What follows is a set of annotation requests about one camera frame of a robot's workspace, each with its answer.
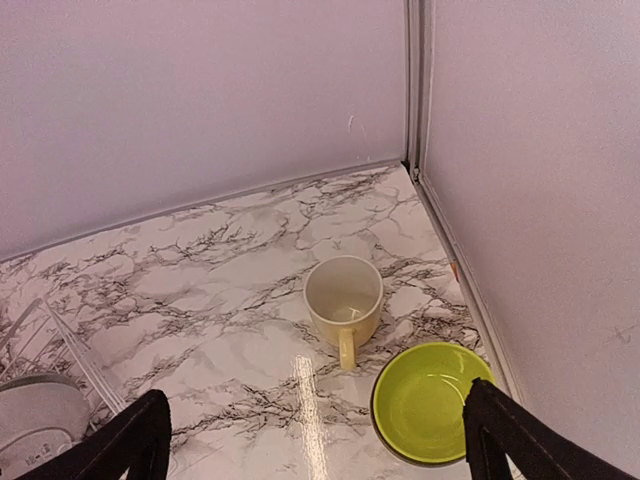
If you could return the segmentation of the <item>lime green bowl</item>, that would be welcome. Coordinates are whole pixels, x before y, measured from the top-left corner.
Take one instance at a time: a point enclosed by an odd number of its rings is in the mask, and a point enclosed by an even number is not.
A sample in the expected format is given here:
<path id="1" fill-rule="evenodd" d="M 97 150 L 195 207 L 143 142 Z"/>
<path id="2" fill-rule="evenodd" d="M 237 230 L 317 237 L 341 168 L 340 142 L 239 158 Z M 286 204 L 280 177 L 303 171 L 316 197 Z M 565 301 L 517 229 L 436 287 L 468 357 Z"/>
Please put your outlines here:
<path id="1" fill-rule="evenodd" d="M 431 342 L 394 356 L 374 382 L 370 410 L 384 438 L 415 460 L 466 454 L 463 408 L 474 379 L 495 381 L 488 363 L 453 343 Z"/>

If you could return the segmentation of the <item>grey floral plate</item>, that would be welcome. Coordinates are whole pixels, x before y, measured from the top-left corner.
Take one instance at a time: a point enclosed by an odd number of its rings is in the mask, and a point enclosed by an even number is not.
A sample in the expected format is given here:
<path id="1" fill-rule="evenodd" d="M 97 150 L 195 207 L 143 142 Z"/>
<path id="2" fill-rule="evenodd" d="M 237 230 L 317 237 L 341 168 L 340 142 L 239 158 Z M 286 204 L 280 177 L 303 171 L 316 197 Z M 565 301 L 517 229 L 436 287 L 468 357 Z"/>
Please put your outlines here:
<path id="1" fill-rule="evenodd" d="M 1 385 L 1 477 L 16 479 L 82 440 L 89 401 L 75 382 L 53 373 Z"/>

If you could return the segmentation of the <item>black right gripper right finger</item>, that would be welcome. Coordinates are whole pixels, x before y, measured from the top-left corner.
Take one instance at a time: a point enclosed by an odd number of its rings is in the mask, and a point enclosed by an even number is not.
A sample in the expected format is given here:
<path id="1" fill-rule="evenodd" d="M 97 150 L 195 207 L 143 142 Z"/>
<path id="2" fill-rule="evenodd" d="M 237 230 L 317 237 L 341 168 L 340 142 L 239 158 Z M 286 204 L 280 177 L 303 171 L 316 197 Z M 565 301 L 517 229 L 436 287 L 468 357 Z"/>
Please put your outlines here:
<path id="1" fill-rule="evenodd" d="M 466 461 L 473 479 L 630 479 L 557 434 L 491 382 L 476 378 L 465 400 Z"/>

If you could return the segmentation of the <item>yellow ceramic mug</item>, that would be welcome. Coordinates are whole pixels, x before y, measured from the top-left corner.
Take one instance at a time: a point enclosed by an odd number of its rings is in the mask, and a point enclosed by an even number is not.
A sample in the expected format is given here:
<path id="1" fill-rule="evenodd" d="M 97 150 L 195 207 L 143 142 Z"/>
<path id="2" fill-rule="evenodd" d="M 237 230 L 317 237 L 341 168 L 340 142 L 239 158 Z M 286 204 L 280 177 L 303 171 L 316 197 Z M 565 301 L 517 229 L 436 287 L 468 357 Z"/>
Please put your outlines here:
<path id="1" fill-rule="evenodd" d="M 338 349 L 343 370 L 356 368 L 358 349 L 377 330 L 383 296 L 380 272 L 360 257 L 334 257 L 310 271 L 303 287 L 304 302 L 318 331 Z"/>

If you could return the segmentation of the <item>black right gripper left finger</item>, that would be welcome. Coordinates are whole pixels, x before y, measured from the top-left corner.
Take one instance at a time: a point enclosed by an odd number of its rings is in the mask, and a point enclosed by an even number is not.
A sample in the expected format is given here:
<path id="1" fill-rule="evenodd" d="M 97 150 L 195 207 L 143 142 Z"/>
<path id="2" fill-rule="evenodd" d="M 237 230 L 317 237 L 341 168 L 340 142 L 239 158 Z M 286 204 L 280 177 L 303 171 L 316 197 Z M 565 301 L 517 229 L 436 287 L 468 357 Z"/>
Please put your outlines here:
<path id="1" fill-rule="evenodd" d="M 164 392 L 152 389 L 91 437 L 21 477 L 164 480 L 171 433 L 168 399 Z"/>

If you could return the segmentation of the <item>right aluminium corner post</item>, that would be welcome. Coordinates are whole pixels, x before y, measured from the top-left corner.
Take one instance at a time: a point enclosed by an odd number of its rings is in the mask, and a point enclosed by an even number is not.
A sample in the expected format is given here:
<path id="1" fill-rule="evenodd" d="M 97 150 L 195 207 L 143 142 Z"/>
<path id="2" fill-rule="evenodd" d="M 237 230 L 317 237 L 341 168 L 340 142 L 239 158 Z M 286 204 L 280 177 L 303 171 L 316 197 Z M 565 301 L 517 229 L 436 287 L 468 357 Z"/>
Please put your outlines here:
<path id="1" fill-rule="evenodd" d="M 432 0 L 404 2 L 407 118 L 403 163 L 414 183 L 422 178 L 429 146 L 436 6 Z"/>

